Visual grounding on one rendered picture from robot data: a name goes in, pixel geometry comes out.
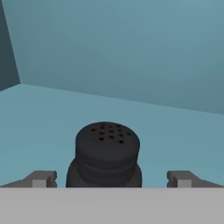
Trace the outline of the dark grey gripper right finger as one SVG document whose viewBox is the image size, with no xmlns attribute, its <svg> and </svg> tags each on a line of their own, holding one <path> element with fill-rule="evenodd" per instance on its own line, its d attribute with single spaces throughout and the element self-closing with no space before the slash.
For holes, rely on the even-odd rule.
<svg viewBox="0 0 224 224">
<path fill-rule="evenodd" d="M 191 171 L 168 171 L 168 187 L 177 188 L 219 188 L 221 185 L 209 182 L 194 175 Z"/>
</svg>

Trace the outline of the black shaker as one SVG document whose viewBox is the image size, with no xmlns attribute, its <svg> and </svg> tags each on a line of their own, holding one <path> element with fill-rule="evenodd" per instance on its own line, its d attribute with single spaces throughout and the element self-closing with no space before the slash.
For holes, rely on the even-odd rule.
<svg viewBox="0 0 224 224">
<path fill-rule="evenodd" d="M 141 187 L 139 150 L 140 140 L 127 126 L 115 122 L 85 126 L 75 138 L 66 187 Z"/>
</svg>

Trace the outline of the blue cabinet interior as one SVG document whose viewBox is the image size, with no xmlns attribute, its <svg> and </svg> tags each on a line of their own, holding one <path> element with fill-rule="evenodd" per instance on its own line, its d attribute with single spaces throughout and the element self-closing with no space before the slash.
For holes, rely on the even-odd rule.
<svg viewBox="0 0 224 224">
<path fill-rule="evenodd" d="M 224 185 L 224 0 L 2 0 L 20 82 L 0 92 L 0 185 L 66 181 L 74 139 L 140 138 L 147 187 L 169 170 Z"/>
</svg>

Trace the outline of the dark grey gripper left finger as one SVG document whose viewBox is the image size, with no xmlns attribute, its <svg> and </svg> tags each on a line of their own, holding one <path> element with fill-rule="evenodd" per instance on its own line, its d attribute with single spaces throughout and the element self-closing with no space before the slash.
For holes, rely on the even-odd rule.
<svg viewBox="0 0 224 224">
<path fill-rule="evenodd" d="M 3 187 L 54 188 L 57 186 L 56 179 L 57 179 L 56 171 L 33 171 L 27 177 L 5 184 L 3 185 Z"/>
</svg>

